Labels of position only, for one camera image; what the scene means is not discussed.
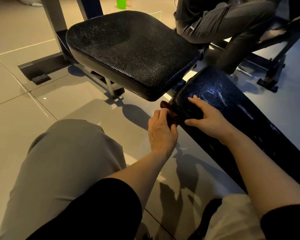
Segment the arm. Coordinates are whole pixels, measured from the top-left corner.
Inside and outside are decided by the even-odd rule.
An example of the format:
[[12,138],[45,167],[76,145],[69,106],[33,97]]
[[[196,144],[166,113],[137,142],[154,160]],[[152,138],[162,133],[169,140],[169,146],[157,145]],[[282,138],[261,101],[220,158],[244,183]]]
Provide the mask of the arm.
[[149,140],[152,152],[131,166],[111,174],[107,178],[120,179],[138,195],[144,210],[149,195],[160,173],[169,159],[178,139],[177,126],[167,123],[168,109],[156,110],[149,120]]
[[249,137],[207,102],[196,96],[189,101],[203,111],[204,118],[186,120],[185,123],[199,128],[229,148],[259,218],[270,210],[300,204],[300,185]]

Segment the green bucket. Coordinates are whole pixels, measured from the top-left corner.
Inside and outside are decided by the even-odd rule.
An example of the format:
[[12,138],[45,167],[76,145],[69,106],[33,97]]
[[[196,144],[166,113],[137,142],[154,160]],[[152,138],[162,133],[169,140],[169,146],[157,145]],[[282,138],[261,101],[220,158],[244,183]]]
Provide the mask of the green bucket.
[[126,9],[127,0],[117,0],[117,7],[119,9]]

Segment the textured vinyl upholstery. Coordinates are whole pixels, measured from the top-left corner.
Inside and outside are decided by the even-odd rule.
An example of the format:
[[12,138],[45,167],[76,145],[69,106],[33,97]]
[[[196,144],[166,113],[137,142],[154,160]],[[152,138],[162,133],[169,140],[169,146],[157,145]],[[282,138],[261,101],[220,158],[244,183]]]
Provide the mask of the textured vinyl upholstery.
[[[202,119],[203,113],[188,101],[197,95],[221,111],[237,129],[252,139],[277,165],[300,184],[300,151],[222,72],[207,67],[176,93],[172,109],[181,121]],[[244,182],[229,149],[195,127],[181,127],[242,188]]]
[[73,25],[73,57],[93,71],[155,101],[200,58],[195,46],[143,12],[121,11]]

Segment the gray trousers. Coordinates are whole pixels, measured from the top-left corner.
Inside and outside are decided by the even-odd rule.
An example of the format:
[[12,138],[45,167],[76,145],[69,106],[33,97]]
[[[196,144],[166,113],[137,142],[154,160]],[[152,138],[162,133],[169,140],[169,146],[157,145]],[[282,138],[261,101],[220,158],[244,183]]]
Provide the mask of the gray trousers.
[[25,240],[97,181],[125,167],[121,145],[100,126],[56,122],[30,146],[10,193],[0,239]]
[[232,74],[270,26],[279,3],[280,0],[222,2],[192,24],[176,22],[176,30],[193,44],[232,37],[216,62],[217,68]]

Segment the black sleeve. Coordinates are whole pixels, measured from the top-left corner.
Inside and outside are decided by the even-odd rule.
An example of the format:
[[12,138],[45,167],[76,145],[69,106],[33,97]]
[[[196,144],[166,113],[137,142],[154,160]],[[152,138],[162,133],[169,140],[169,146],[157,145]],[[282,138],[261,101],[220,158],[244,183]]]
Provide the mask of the black sleeve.
[[267,240],[300,239],[300,205],[288,205],[266,213],[260,226]]
[[98,181],[27,240],[131,239],[142,219],[134,190],[116,178]]

